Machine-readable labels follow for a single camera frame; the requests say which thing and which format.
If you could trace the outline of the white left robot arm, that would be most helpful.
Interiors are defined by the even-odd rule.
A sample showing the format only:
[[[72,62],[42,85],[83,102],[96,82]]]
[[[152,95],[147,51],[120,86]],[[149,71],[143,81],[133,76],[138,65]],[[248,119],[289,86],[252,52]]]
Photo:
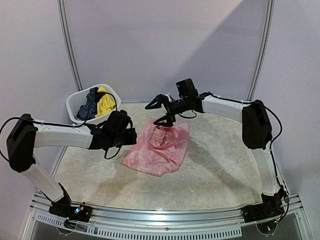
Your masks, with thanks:
[[[7,154],[2,157],[10,168],[29,179],[63,216],[74,213],[74,205],[52,176],[40,165],[35,149],[74,147],[87,150],[121,149],[137,143],[137,133],[131,118],[122,111],[114,111],[107,120],[98,123],[62,124],[32,118],[30,114],[11,117],[16,121],[6,138]]]

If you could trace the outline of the pink patterned shorts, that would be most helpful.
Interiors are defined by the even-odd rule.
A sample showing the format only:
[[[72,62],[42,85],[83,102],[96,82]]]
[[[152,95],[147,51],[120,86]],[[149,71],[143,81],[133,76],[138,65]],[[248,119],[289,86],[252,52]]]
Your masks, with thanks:
[[[176,122],[171,127],[155,125],[150,118],[142,129],[122,163],[136,171],[161,177],[174,173],[182,165],[190,137],[190,126],[186,121]]]

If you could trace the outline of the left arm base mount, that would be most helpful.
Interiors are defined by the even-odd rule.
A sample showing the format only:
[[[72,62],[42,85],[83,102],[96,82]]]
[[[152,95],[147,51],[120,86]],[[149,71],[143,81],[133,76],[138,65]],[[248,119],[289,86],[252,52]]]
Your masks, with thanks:
[[[48,212],[58,217],[69,219],[70,221],[80,221],[88,223],[93,208],[91,206],[80,203],[78,206],[72,206],[69,198],[62,198],[57,202],[52,202]]]

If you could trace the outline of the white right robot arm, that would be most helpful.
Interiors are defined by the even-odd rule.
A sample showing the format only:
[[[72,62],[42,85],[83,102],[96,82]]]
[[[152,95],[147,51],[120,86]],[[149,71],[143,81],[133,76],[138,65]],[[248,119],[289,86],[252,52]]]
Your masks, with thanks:
[[[289,202],[285,182],[278,173],[273,153],[272,125],[268,114],[271,112],[260,100],[241,101],[203,92],[198,95],[183,95],[174,100],[169,94],[157,95],[146,110],[166,110],[165,116],[154,121],[154,125],[171,127],[176,116],[187,111],[214,114],[238,121],[242,125],[242,142],[251,150],[262,182],[262,203],[258,213],[269,218],[278,210],[276,201]]]

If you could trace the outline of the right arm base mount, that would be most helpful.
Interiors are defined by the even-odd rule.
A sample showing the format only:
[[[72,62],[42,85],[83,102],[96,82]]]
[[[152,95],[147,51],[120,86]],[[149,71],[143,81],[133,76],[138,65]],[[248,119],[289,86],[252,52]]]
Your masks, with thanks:
[[[288,213],[290,198],[286,191],[279,191],[274,195],[261,194],[262,203],[249,204],[240,209],[240,214],[246,223],[265,220],[279,216],[275,221],[279,223]]]

